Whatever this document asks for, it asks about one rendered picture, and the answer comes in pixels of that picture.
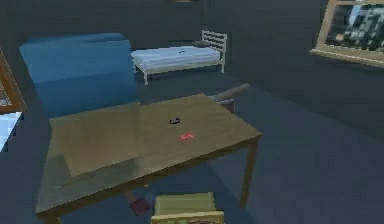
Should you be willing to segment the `wooden framed window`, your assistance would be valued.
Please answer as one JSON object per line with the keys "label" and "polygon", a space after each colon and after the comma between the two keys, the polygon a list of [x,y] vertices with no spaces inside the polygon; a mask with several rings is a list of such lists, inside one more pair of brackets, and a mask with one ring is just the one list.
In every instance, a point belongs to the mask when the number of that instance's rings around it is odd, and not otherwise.
{"label": "wooden framed window", "polygon": [[384,68],[384,0],[329,0],[310,53]]}

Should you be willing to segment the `white bed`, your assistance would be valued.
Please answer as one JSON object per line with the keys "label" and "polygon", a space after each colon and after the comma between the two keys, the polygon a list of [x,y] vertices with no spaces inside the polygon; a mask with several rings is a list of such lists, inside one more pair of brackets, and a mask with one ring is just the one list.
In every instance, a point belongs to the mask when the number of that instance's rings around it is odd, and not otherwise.
{"label": "white bed", "polygon": [[209,47],[199,48],[192,45],[135,50],[131,53],[133,69],[143,73],[145,85],[148,84],[149,75],[164,72],[220,65],[221,72],[224,73],[228,36],[202,30],[201,37],[201,40],[210,43]]}

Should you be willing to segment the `blue sofa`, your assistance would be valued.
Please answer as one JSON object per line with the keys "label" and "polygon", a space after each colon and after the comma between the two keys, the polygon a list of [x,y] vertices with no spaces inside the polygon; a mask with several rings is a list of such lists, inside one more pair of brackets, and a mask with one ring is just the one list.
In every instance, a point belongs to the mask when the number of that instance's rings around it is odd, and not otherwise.
{"label": "blue sofa", "polygon": [[138,101],[130,41],[120,33],[33,38],[19,51],[50,118]]}

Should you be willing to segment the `dark red cushion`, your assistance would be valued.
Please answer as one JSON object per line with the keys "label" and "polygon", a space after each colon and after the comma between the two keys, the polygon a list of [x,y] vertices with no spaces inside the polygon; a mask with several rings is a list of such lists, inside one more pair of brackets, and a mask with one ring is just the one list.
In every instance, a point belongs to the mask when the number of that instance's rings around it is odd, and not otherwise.
{"label": "dark red cushion", "polygon": [[142,216],[147,210],[151,208],[150,203],[145,198],[137,198],[132,192],[127,191],[125,193],[130,208],[136,216]]}

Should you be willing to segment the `yellow wooden chair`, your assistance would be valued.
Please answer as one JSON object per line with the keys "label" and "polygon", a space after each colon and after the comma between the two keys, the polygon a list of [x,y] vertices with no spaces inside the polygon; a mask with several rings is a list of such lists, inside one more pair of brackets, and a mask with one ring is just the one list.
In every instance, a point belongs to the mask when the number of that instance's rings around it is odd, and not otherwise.
{"label": "yellow wooden chair", "polygon": [[214,193],[159,195],[150,224],[225,224],[216,208]]}

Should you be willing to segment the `brown wooden table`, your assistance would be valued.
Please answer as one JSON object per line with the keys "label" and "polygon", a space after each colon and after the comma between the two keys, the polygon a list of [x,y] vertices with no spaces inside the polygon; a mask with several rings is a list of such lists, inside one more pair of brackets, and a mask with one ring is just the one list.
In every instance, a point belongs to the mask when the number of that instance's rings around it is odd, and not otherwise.
{"label": "brown wooden table", "polygon": [[[169,120],[178,117],[179,124]],[[248,199],[261,132],[204,94],[53,118],[35,213],[44,224],[200,163],[249,150],[240,202]],[[180,136],[193,133],[182,140]]]}

